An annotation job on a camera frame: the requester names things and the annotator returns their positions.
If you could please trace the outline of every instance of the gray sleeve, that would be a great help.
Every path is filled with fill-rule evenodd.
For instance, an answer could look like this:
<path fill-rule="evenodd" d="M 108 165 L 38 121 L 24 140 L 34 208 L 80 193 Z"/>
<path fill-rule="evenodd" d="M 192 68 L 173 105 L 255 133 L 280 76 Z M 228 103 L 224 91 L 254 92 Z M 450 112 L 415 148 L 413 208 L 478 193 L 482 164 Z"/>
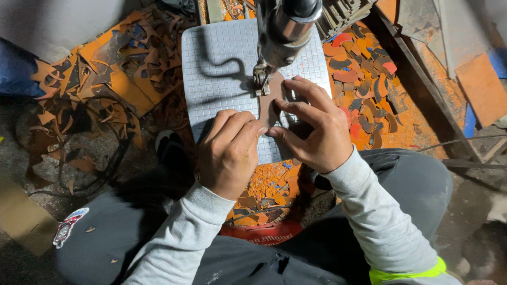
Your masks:
<path fill-rule="evenodd" d="M 137 253 L 131 267 L 137 266 L 124 284 L 192 284 L 204 250 L 234 203 L 195 182 Z"/>
<path fill-rule="evenodd" d="M 356 147 L 330 180 L 354 235 L 372 267 L 389 273 L 421 273 L 437 264 L 437 253 L 409 215 L 379 184 Z"/>

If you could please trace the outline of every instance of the embroidered patch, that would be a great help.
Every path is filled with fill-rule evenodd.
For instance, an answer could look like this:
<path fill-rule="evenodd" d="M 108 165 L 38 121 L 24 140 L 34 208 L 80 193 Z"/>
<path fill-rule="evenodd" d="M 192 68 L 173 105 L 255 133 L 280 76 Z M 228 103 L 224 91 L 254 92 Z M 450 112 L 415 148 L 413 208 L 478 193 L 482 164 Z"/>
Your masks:
<path fill-rule="evenodd" d="M 58 226 L 58 232 L 56 232 L 56 236 L 53 239 L 53 244 L 56 248 L 61 248 L 63 246 L 63 243 L 70 236 L 70 231 L 74 227 L 74 224 L 86 215 L 89 210 L 90 208 L 81 208 L 73 211 L 72 214 L 70 214 L 70 216 L 68 216 L 65 221 Z"/>

